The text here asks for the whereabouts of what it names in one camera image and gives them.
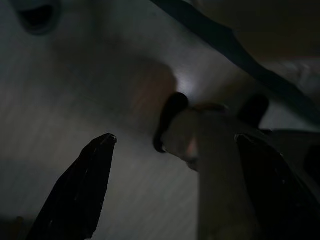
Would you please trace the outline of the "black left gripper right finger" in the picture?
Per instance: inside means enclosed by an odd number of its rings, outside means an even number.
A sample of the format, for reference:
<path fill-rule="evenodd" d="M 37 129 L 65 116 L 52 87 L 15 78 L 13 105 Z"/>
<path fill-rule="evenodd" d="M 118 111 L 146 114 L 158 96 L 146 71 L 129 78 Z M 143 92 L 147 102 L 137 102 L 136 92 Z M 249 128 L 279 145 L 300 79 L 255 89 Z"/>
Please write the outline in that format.
<path fill-rule="evenodd" d="M 247 134 L 235 141 L 247 191 L 267 239 L 318 240 L 320 205 L 281 153 Z"/>

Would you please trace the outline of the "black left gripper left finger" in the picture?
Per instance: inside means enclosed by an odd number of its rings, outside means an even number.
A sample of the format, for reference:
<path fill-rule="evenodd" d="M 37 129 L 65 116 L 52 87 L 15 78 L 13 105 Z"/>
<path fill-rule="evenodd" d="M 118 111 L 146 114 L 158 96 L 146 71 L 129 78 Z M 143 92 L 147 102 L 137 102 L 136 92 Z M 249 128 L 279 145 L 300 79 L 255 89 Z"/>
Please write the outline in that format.
<path fill-rule="evenodd" d="M 28 240 L 88 240 L 101 216 L 117 138 L 93 139 L 60 176 L 38 214 Z"/>

